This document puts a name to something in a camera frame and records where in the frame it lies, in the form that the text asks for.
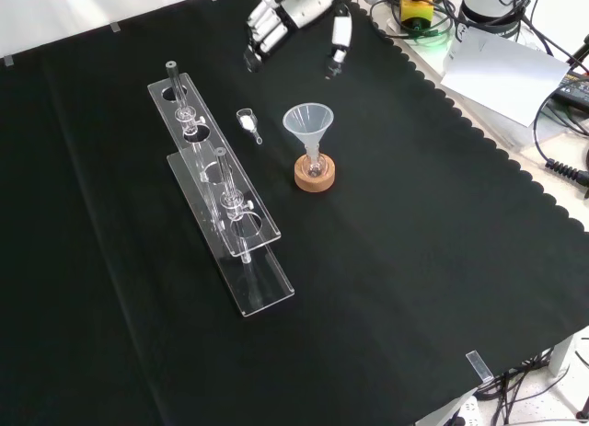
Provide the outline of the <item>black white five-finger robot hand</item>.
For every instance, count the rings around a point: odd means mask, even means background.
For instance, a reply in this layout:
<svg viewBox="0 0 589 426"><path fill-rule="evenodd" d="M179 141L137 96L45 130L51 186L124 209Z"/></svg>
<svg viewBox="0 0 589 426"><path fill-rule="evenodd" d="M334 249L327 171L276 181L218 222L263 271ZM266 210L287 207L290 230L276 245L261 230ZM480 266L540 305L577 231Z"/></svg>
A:
<svg viewBox="0 0 589 426"><path fill-rule="evenodd" d="M333 15L333 28L326 77L340 75L352 39L352 14L342 0L260 0L246 21L248 46L244 60L248 70L258 72L293 33L327 13Z"/></svg>

